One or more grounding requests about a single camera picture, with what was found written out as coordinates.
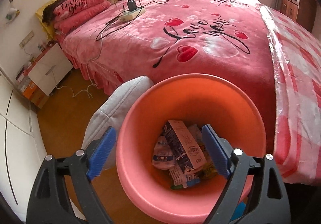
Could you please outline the white milk carton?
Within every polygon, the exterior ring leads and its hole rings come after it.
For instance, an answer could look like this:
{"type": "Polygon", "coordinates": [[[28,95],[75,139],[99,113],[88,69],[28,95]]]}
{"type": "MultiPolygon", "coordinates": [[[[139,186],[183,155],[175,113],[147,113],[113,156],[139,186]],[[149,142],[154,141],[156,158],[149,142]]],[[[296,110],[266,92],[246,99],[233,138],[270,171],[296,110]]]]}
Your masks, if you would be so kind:
{"type": "Polygon", "coordinates": [[[200,171],[206,158],[183,121],[168,120],[163,134],[185,175],[200,171]]]}

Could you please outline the crushed clear plastic bottle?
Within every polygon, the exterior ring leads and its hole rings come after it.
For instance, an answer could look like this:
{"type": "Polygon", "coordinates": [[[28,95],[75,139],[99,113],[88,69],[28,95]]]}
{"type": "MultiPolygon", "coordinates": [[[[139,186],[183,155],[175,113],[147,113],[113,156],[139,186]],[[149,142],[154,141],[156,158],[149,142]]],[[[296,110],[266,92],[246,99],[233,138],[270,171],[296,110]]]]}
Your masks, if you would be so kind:
{"type": "Polygon", "coordinates": [[[164,136],[160,136],[154,146],[152,165],[160,170],[169,170],[175,166],[175,157],[164,136]]]}

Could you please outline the orange plastic trash bucket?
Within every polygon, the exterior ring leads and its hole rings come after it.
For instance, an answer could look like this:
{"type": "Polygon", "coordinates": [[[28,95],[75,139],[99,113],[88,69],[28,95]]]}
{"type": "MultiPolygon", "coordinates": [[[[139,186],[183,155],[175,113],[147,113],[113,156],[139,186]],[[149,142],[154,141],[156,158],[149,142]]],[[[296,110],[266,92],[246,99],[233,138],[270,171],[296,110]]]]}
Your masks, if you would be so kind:
{"type": "Polygon", "coordinates": [[[188,130],[209,124],[233,148],[262,157],[265,127],[252,100],[237,86],[208,74],[184,74],[157,83],[130,108],[116,144],[122,188],[141,211],[165,223],[202,223],[226,180],[215,176],[190,188],[173,190],[165,170],[152,165],[154,147],[165,136],[180,171],[206,162],[204,149],[188,130]]]}

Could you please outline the white grey cushion stool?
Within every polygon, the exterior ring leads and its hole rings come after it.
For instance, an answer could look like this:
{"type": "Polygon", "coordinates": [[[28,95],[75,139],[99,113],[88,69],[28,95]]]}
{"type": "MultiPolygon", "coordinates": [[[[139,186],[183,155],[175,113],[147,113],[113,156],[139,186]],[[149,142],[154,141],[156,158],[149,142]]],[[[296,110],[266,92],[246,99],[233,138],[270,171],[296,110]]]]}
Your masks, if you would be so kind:
{"type": "Polygon", "coordinates": [[[92,163],[90,170],[107,170],[115,166],[116,145],[125,116],[135,101],[153,85],[147,76],[140,76],[123,83],[92,115],[85,131],[82,149],[87,150],[93,141],[103,137],[109,127],[114,128],[114,138],[100,146],[95,158],[90,160],[92,163]]]}

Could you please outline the white bedside cabinet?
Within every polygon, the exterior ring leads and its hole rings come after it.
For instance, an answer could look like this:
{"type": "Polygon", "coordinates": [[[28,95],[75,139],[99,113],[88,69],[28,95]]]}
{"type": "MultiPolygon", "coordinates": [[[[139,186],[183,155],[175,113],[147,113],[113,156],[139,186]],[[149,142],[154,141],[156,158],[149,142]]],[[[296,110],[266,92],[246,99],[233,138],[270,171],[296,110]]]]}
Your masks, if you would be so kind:
{"type": "Polygon", "coordinates": [[[23,66],[16,76],[18,89],[37,108],[42,109],[52,91],[72,70],[73,65],[56,41],[23,66]]]}

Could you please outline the red white checkered plastic cloth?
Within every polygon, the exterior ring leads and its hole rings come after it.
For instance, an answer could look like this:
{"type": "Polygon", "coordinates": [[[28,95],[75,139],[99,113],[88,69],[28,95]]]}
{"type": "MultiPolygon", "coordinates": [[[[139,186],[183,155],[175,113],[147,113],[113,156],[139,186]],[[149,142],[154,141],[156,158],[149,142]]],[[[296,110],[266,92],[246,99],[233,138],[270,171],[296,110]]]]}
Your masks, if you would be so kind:
{"type": "Polygon", "coordinates": [[[320,42],[284,14],[260,6],[273,62],[273,156],[286,183],[320,185],[320,42]]]}

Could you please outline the pink folded pillows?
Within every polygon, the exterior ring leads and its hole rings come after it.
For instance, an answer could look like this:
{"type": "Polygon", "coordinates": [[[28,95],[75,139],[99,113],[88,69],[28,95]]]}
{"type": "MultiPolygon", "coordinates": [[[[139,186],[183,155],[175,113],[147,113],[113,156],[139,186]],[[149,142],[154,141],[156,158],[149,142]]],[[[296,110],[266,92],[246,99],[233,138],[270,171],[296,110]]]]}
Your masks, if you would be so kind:
{"type": "Polygon", "coordinates": [[[67,35],[110,6],[108,0],[67,0],[53,11],[54,28],[59,34],[67,35]]]}

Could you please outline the pink love you bedspread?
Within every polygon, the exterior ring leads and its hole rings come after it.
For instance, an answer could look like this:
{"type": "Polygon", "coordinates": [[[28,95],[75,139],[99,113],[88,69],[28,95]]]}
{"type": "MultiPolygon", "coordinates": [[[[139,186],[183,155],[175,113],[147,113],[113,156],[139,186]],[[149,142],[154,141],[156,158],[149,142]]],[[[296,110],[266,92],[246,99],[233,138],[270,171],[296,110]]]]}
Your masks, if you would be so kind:
{"type": "Polygon", "coordinates": [[[139,76],[154,83],[187,73],[221,77],[242,89],[264,122],[273,149],[276,94],[267,28],[257,0],[136,0],[131,23],[115,6],[56,39],[84,79],[106,94],[139,76]]]}

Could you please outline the brown wooden dresser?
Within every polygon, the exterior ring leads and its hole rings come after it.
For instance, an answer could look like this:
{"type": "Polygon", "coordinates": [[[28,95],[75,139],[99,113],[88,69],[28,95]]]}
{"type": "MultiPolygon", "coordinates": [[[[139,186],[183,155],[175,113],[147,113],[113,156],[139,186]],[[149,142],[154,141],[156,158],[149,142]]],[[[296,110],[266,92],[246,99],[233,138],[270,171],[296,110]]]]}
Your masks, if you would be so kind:
{"type": "Polygon", "coordinates": [[[280,0],[279,11],[312,32],[317,13],[316,0],[280,0]]]}

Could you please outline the white power strip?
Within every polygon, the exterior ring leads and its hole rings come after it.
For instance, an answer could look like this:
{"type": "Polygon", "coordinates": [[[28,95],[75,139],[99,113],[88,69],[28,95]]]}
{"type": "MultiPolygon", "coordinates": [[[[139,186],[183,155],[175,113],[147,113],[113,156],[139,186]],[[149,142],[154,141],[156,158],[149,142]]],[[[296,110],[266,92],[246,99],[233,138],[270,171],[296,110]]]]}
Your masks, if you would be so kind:
{"type": "Polygon", "coordinates": [[[146,12],[144,7],[138,7],[134,11],[125,11],[119,16],[121,21],[132,21],[146,12]]]}

